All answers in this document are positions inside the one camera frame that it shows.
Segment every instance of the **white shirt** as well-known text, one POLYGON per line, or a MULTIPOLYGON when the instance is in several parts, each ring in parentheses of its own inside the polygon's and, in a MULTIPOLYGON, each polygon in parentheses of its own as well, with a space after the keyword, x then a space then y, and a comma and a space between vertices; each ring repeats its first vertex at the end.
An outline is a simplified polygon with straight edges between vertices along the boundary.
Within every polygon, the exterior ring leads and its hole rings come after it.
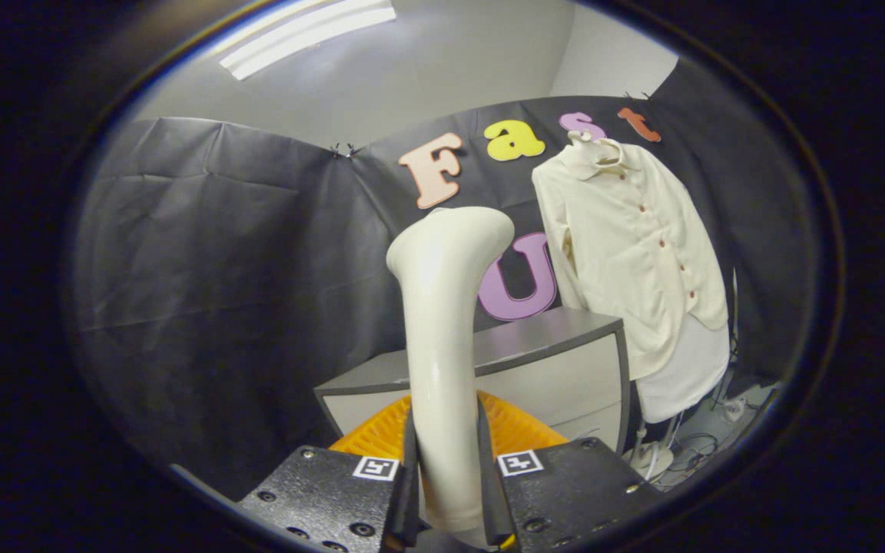
POLYGON ((694 406, 719 384, 728 363, 728 326, 710 330, 685 315, 671 358, 656 373, 637 380, 640 416, 653 424, 694 406))
POLYGON ((688 190, 643 147, 584 141, 535 167, 562 305, 624 319, 630 379, 665 366, 691 314, 728 321, 726 288, 688 190))

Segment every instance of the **dresser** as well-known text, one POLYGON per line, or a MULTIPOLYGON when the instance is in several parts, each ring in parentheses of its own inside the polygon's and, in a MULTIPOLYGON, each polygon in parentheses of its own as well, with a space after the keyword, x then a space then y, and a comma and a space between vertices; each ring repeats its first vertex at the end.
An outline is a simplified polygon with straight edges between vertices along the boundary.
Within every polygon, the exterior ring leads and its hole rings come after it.
MULTIPOLYGON (((594 436, 621 452, 629 409, 624 322, 565 307, 473 336, 477 389, 559 434, 594 436)), ((384 353, 314 390, 339 434, 408 395, 405 350, 384 353)))

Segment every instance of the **ceiling light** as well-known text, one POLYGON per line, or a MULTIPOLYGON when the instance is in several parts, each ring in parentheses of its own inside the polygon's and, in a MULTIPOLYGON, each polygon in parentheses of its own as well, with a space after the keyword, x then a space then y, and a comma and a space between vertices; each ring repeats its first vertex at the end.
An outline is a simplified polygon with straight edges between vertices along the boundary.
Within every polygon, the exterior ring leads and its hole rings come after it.
MULTIPOLYGON (((310 1, 313 5, 317 3, 316 0, 310 1)), ((293 7, 299 7, 298 10, 302 11, 305 8, 301 6, 297 4, 293 7)), ((291 12, 287 9, 282 15, 288 18, 291 12)), ((224 56, 220 60, 220 65, 230 71, 235 78, 243 80, 282 58, 318 45, 320 42, 329 41, 334 36, 378 25, 380 22, 392 21, 394 18, 396 11, 391 7, 390 0, 343 0, 305 15, 289 18, 289 21, 280 27, 271 29, 224 56)), ((276 20, 270 15, 270 21, 276 20)), ((259 22, 253 25, 257 26, 255 31, 244 32, 243 38, 264 28, 259 22)), ((241 39, 235 39, 231 42, 232 45, 241 39)))
POLYGON ((231 74, 239 80, 245 80, 278 60, 312 45, 318 45, 320 42, 329 41, 334 36, 346 35, 347 32, 357 31, 360 28, 378 25, 380 22, 389 22, 394 18, 396 18, 396 13, 393 8, 379 8, 338 18, 335 21, 319 25, 319 27, 310 28, 309 31, 301 32, 288 41, 264 50, 259 55, 231 69, 231 74))
POLYGON ((283 3, 280 7, 259 15, 259 17, 249 22, 249 24, 243 25, 243 27, 239 27, 236 31, 231 32, 231 34, 222 38, 221 41, 215 43, 210 51, 215 54, 221 53, 231 46, 236 45, 238 42, 243 41, 245 38, 255 35, 256 32, 261 31, 261 29, 267 28, 268 25, 274 25, 275 22, 288 18, 289 15, 294 15, 308 8, 312 8, 313 6, 316 6, 316 4, 323 4, 326 1, 329 0, 302 0, 301 2, 293 2, 292 4, 283 3))

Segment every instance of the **orange mesh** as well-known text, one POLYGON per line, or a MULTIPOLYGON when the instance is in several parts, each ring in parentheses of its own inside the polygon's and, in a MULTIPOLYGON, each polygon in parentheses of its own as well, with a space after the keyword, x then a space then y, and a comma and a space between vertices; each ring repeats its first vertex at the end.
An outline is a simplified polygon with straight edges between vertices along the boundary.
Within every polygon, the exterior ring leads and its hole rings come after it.
MULTIPOLYGON (((565 437, 544 422, 505 400, 487 392, 477 392, 491 427, 491 449, 496 455, 523 452, 565 444, 565 437)), ((403 461, 405 417, 412 396, 404 396, 384 407, 349 434, 330 446, 334 452, 379 456, 403 461)))
POLYGON ((412 396, 404 396, 330 446, 331 451, 404 461, 405 420, 412 396))

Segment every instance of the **power strip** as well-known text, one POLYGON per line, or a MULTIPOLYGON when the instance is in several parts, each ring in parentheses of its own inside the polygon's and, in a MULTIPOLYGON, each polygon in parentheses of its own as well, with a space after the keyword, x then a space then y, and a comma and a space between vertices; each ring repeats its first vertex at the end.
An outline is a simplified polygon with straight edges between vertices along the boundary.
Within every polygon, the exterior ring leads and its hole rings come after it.
POLYGON ((738 398, 731 400, 731 402, 723 403, 723 413, 720 417, 727 423, 735 424, 740 422, 745 410, 747 410, 747 398, 745 396, 738 396, 738 398))

